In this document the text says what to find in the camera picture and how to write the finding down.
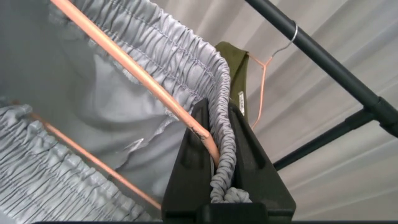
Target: black clothes rail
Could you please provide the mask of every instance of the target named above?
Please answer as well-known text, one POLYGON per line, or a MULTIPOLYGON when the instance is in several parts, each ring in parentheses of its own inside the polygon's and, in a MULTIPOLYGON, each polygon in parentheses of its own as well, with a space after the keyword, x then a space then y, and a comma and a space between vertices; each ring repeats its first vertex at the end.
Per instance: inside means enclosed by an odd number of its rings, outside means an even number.
MULTIPOLYGON (((295 22, 289 19, 270 1, 246 0, 246 2, 289 40, 292 39, 295 33, 295 22)), ((385 99, 377 96, 301 28, 298 28, 297 36, 293 43, 349 94, 357 99, 364 108, 351 115, 344 122, 277 161, 274 164, 277 170, 281 170, 307 154, 372 120, 378 121, 382 128, 398 138, 398 111, 393 106, 385 99)))

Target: hanger hook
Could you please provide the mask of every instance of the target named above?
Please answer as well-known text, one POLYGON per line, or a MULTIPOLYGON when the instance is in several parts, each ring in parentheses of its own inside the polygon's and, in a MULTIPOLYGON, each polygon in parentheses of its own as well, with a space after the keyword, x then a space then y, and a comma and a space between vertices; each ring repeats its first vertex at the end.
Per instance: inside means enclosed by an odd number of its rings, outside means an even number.
POLYGON ((271 57, 275 57, 275 55, 278 52, 281 52, 281 51, 285 50, 286 48, 288 48, 293 43, 293 41, 296 39, 297 33, 299 32, 299 27, 298 27, 298 25, 297 25, 297 23, 295 21, 293 21, 293 22, 296 25, 296 30, 294 31, 294 35, 293 35, 292 40, 290 40, 290 42, 285 47, 282 47, 281 49, 276 50, 275 53, 273 53, 271 57))

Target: olive green fabric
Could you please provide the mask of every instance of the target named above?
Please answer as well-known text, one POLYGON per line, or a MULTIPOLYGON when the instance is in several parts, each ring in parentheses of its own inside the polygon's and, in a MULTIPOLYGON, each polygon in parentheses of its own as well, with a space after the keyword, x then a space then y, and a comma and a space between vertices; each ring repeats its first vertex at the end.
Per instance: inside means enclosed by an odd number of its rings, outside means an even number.
POLYGON ((246 103, 246 71, 248 68, 248 52, 241 50, 228 42, 220 42, 216 45, 217 51, 225 58, 229 66, 231 76, 230 100, 235 103, 245 120, 248 120, 248 104, 246 103))

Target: beige curtain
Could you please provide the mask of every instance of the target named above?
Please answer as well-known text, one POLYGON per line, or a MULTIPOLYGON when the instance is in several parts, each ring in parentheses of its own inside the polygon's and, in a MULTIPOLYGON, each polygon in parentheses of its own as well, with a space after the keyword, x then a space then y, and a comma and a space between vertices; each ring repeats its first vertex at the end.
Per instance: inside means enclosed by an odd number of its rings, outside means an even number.
MULTIPOLYGON (((152 0, 206 41, 266 61, 287 40, 244 0, 152 0)), ((378 95, 398 106, 398 1, 273 0, 279 9, 378 95)), ((250 62, 249 122, 261 68, 250 62)), ((361 105, 296 46, 268 68, 254 132, 272 161, 305 144, 361 105)), ((376 122, 349 133, 279 173, 297 203, 296 220, 398 219, 398 140, 376 122)))

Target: gray fabric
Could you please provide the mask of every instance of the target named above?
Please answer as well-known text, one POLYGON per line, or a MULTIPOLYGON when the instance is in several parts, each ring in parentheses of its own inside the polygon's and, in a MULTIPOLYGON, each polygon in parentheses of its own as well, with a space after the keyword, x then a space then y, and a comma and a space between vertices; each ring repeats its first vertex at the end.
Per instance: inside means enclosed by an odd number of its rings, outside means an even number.
MULTIPOLYGON (((214 47, 148 1, 74 3, 187 111, 208 99, 210 131, 221 152, 211 201, 248 201, 246 192, 227 191, 236 164, 230 78, 214 47)), ((40 1, 0 1, 5 93, 32 105, 161 201, 184 125, 55 6, 49 8, 40 1)))
POLYGON ((16 223, 150 220, 40 122, 27 119, 30 111, 30 106, 0 101, 0 210, 5 215, 16 223))

